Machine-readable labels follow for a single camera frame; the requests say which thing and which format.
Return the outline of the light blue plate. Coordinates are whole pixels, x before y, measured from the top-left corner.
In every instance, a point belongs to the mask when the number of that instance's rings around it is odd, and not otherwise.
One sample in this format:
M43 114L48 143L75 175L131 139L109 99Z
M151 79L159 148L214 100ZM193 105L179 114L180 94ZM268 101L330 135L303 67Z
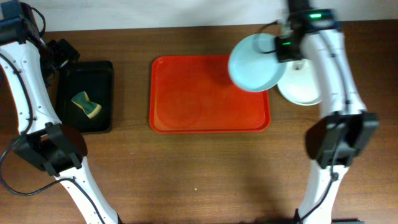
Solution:
M248 92L266 91L279 82L287 64L278 62L270 34L253 34L241 40L228 60L231 81Z

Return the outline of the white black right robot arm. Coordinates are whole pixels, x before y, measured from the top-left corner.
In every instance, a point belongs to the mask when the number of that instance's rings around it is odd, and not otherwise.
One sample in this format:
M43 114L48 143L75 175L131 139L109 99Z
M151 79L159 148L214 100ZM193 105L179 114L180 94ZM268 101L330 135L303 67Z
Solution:
M293 6L282 36L275 39L277 59L308 59L320 87L320 119L305 134L310 177L294 223L331 223L343 177L379 127L356 88L345 37L331 9Z

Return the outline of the yellow green sponge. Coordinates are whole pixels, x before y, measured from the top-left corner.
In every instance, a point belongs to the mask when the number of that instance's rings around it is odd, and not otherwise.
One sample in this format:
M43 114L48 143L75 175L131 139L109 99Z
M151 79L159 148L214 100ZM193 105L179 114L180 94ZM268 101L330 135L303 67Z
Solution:
M94 118L102 109L101 105L90 101L85 91L77 93L71 101L77 105L89 119Z

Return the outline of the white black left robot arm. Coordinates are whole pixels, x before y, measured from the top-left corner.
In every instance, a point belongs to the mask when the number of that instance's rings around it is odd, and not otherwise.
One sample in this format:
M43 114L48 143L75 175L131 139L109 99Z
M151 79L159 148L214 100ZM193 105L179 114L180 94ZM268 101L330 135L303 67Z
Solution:
M6 150L64 186L87 223L120 223L88 166L82 134L59 120L47 93L39 49L45 47L27 19L1 20L1 67L18 113L19 137Z

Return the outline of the cream white plate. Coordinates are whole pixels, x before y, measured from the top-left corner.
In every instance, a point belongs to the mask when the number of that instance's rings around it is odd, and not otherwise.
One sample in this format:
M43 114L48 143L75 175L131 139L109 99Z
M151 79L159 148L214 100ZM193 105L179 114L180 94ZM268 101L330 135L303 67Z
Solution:
M296 105L313 106L322 101L315 69L308 59L288 62L277 87L286 100Z

